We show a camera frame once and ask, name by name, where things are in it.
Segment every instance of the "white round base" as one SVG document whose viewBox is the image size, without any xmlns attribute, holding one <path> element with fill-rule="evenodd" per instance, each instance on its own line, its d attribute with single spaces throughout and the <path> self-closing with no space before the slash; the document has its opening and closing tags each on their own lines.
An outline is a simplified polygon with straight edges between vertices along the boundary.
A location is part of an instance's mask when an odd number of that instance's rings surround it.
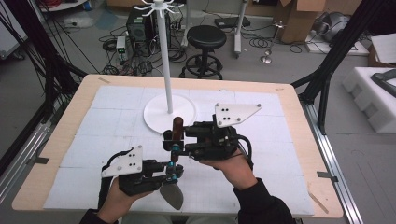
<svg viewBox="0 0 396 224">
<path fill-rule="evenodd" d="M 172 95 L 173 113 L 168 113 L 166 95 L 159 95 L 151 99 L 145 107 L 144 118 L 146 124 L 157 133 L 172 130 L 173 119 L 183 118 L 183 125 L 188 126 L 196 119 L 196 108 L 194 103 L 180 95 Z"/>
</svg>

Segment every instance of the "person's left hand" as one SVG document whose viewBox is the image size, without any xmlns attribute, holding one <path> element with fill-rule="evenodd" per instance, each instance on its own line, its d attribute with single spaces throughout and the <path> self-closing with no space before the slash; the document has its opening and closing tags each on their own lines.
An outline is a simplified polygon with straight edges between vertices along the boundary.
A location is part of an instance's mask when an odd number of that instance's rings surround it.
<svg viewBox="0 0 396 224">
<path fill-rule="evenodd" d="M 128 196 L 119 188 L 119 178 L 116 177 L 111 184 L 110 191 L 106 197 L 105 203 L 99 210 L 97 216 L 107 223 L 114 223 L 120 217 L 126 215 L 132 204 L 147 195 L 152 191 Z"/>
</svg>

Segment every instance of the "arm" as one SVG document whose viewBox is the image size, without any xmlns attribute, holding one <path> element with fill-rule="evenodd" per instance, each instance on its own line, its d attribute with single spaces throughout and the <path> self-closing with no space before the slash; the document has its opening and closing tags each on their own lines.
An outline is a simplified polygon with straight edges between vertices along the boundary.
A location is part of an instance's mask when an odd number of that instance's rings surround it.
<svg viewBox="0 0 396 224">
<path fill-rule="evenodd" d="M 80 221 L 80 224 L 106 224 L 115 223 L 120 217 L 126 215 L 132 204 L 151 192 L 128 196 L 119 188 L 119 179 L 115 178 L 111 184 L 110 191 L 102 208 L 95 214 L 96 210 L 90 209 Z"/>
<path fill-rule="evenodd" d="M 226 161 L 201 163 L 220 169 L 234 186 L 233 191 L 241 206 L 238 213 L 239 224 L 293 223 L 289 208 L 282 200 L 269 194 L 262 180 L 254 176 L 239 150 Z"/>
</svg>

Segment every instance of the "chair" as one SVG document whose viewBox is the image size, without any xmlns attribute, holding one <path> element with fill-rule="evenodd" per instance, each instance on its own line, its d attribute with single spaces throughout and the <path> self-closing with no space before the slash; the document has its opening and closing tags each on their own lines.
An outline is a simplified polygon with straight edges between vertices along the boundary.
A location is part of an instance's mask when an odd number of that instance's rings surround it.
<svg viewBox="0 0 396 224">
<path fill-rule="evenodd" d="M 220 71 L 223 66 L 219 59 L 209 55 L 209 52 L 214 52 L 214 49 L 218 49 L 225 44 L 227 36 L 224 32 L 210 25 L 194 26 L 187 32 L 187 40 L 194 47 L 201 49 L 202 54 L 190 57 L 178 77 L 186 77 L 185 71 L 187 69 L 193 75 L 198 76 L 198 78 L 219 76 L 219 80 L 222 80 Z"/>
</svg>

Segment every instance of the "black sleeve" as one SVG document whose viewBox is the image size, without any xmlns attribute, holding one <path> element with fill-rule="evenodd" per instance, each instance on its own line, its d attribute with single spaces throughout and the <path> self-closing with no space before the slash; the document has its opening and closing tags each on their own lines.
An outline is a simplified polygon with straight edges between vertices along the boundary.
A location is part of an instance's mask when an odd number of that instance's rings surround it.
<svg viewBox="0 0 396 224">
<path fill-rule="evenodd" d="M 97 209 L 88 209 L 88 211 L 85 213 L 84 217 L 81 219 L 79 224 L 108 224 L 96 215 L 97 212 L 98 212 Z"/>
<path fill-rule="evenodd" d="M 289 208 L 277 197 L 271 196 L 257 178 L 258 183 L 248 189 L 234 189 L 241 210 L 238 212 L 239 224 L 293 224 Z"/>
</svg>

